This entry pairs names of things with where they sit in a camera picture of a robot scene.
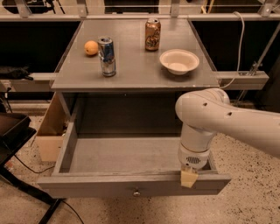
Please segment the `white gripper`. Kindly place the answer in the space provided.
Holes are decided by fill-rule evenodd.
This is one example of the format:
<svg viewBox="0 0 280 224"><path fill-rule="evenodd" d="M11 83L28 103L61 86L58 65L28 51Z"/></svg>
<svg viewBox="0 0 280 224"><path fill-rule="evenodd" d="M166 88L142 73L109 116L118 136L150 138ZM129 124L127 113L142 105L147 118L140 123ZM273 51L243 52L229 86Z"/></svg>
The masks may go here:
<svg viewBox="0 0 280 224"><path fill-rule="evenodd" d="M183 124L178 148L178 160L183 166L180 173L183 187L191 188L197 181L199 175L194 169L202 169L207 164L215 136L215 132Z"/></svg>

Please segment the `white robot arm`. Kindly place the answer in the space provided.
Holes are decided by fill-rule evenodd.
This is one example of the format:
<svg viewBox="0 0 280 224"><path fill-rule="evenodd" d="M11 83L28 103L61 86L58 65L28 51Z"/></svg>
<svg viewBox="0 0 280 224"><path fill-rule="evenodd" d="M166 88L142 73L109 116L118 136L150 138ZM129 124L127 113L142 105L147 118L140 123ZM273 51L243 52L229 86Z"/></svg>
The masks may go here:
<svg viewBox="0 0 280 224"><path fill-rule="evenodd" d="M190 188L197 181L197 170L207 163L218 132L280 157L279 113L234 107L220 88L182 94L175 111L182 122L178 160L183 187Z"/></svg>

